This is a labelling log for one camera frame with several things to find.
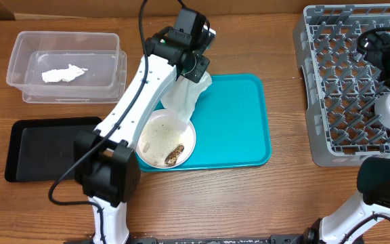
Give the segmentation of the teal serving tray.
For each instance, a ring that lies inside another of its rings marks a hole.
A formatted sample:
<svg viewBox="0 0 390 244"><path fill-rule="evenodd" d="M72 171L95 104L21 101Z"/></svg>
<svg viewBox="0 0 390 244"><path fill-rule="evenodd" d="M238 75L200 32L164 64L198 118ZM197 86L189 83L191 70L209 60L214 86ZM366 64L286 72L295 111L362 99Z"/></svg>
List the teal serving tray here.
<svg viewBox="0 0 390 244"><path fill-rule="evenodd" d="M196 144L173 171L260 166L272 155L263 84L253 74L213 75L191 122Z"/></svg>

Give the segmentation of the white round plate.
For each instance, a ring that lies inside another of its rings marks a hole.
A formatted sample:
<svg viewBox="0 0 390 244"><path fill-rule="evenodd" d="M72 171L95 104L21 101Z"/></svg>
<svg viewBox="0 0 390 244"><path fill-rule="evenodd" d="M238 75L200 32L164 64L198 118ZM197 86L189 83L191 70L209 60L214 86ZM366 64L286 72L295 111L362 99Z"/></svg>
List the white round plate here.
<svg viewBox="0 0 390 244"><path fill-rule="evenodd" d="M145 143L150 144L147 152L142 152ZM174 166L166 166L165 158L179 144L184 145L184 151L178 157ZM136 153L140 164L151 169L171 170L183 165L194 152L196 131L189 121L184 123L177 115L167 109L156 110L142 131L137 143Z"/></svg>

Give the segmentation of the white paper napkin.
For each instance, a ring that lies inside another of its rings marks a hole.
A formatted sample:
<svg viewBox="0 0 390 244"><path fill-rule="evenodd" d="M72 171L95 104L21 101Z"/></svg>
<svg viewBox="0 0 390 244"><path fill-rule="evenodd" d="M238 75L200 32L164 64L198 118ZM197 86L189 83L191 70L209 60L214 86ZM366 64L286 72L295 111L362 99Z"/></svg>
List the white paper napkin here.
<svg viewBox="0 0 390 244"><path fill-rule="evenodd" d="M77 77L84 75L88 71L87 68L79 68L75 65L68 65L65 69L52 69L41 74L42 80L45 83L71 82Z"/></svg>

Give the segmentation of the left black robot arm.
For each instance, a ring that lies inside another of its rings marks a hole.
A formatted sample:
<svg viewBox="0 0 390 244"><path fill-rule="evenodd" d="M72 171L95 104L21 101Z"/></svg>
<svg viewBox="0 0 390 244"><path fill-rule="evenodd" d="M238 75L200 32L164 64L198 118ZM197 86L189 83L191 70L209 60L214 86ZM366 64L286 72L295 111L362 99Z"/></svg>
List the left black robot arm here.
<svg viewBox="0 0 390 244"><path fill-rule="evenodd" d="M74 143L74 176L93 208L92 243L128 243L126 204L140 179L135 149L163 95L179 77L197 83L209 65L203 53L216 32L206 16L183 7L173 26L142 39L136 76L111 113Z"/></svg>

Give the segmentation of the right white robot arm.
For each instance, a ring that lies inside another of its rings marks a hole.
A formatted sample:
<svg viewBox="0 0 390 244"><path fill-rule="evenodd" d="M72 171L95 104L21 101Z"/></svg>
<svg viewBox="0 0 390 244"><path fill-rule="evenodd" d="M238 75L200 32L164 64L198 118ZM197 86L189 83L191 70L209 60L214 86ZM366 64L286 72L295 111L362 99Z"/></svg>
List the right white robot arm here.
<svg viewBox="0 0 390 244"><path fill-rule="evenodd" d="M311 5L293 32L313 161L359 167L357 189L293 243L359 243L390 221L390 7Z"/></svg>

